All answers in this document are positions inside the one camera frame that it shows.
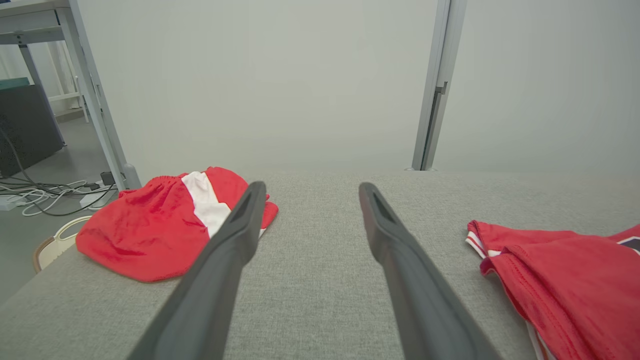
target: gray fabric surface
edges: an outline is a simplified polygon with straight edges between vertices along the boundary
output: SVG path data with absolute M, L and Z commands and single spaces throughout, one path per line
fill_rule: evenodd
M 387 285 L 365 239 L 357 187 L 378 186 L 504 359 L 535 359 L 524 322 L 463 240 L 472 219 L 612 234 L 639 222 L 638 180 L 398 172 L 240 172 L 280 212 L 245 267 L 227 359 L 402 358 Z M 122 359 L 176 280 L 113 274 L 71 248 L 0 307 L 0 357 Z

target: red clothing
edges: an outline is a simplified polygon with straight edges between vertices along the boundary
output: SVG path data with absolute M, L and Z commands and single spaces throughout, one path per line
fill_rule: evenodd
M 640 357 L 640 225 L 608 237 L 476 221 L 468 229 L 467 242 L 489 255 L 483 275 L 498 274 L 558 359 Z

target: white stripe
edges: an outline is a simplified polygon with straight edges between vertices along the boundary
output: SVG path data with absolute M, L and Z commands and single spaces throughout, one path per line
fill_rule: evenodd
M 209 237 L 213 236 L 220 230 L 231 209 L 224 202 L 218 202 L 207 174 L 194 171 L 184 176 L 182 182 L 193 199 L 193 213 L 207 227 Z
M 478 253 L 478 255 L 480 255 L 481 258 L 484 259 L 486 257 L 484 255 L 484 252 L 480 250 L 480 248 L 470 238 L 465 239 L 465 242 L 471 245 L 471 247 L 474 248 L 474 250 Z
M 467 236 L 472 240 L 474 240 L 476 244 L 480 247 L 480 249 L 484 250 L 484 244 L 480 241 L 480 238 L 478 238 L 473 231 L 469 231 L 469 234 Z

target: black cable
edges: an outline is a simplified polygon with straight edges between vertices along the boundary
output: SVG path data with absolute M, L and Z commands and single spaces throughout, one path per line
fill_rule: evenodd
M 70 213 L 65 213 L 65 214 L 52 214 L 52 213 L 48 213 L 46 211 L 44 211 L 37 202 L 34 202 L 32 205 L 34 205 L 36 208 L 38 208 L 38 210 L 40 210 L 43 214 L 49 215 L 51 217 L 65 217 L 67 215 L 71 215 L 71 214 L 75 214 L 75 213 L 79 213 L 82 210 L 85 210 L 87 208 L 90 208 L 91 205 L 95 204 L 96 202 L 100 201 L 105 195 L 107 195 L 107 193 L 109 193 L 109 191 L 113 188 L 113 184 L 111 186 L 109 186 L 109 188 L 107 190 L 104 190 L 104 193 L 102 194 L 102 196 L 100 196 L 98 199 L 95 199 L 95 201 L 93 201 L 91 204 L 87 205 L 87 206 L 83 206 L 82 208 L 79 208 L 78 210 L 75 211 L 71 211 Z
M 13 152 L 13 155 L 15 156 L 15 161 L 18 163 L 18 167 L 20 168 L 20 171 L 22 172 L 22 175 L 24 175 L 24 177 L 37 189 L 42 190 L 44 192 L 48 192 L 48 193 L 53 193 L 54 195 L 59 195 L 60 193 L 55 193 L 50 191 L 50 189 L 41 187 L 38 185 L 38 183 L 36 183 L 34 180 L 32 180 L 29 175 L 27 175 L 27 172 L 24 171 L 24 168 L 22 167 L 22 162 L 20 162 L 20 157 L 18 156 L 18 152 L 15 150 L 15 147 L 13 146 L 13 142 L 9 139 L 9 136 L 4 132 L 4 130 L 2 130 L 2 128 L 0 127 L 0 134 L 2 134 L 2 136 L 4 137 L 4 139 L 9 143 L 9 146 L 11 147 L 11 150 Z M 113 184 L 111 186 L 109 186 L 109 188 L 107 190 L 104 190 L 104 193 L 102 194 L 102 196 L 100 196 L 98 199 L 96 199 L 95 201 L 93 201 L 91 204 L 87 205 L 87 206 L 83 206 L 82 208 L 79 208 L 78 210 L 75 211 L 71 211 L 70 213 L 65 213 L 65 214 L 52 214 L 52 213 L 48 213 L 46 211 L 44 211 L 37 202 L 34 202 L 33 205 L 38 208 L 38 210 L 40 210 L 43 214 L 52 216 L 52 217 L 65 217 L 67 215 L 71 215 L 71 214 L 75 214 L 78 213 L 84 209 L 87 209 L 89 207 L 91 207 L 91 205 L 95 204 L 96 202 L 100 201 L 105 195 L 107 195 L 109 193 L 109 191 L 113 188 Z

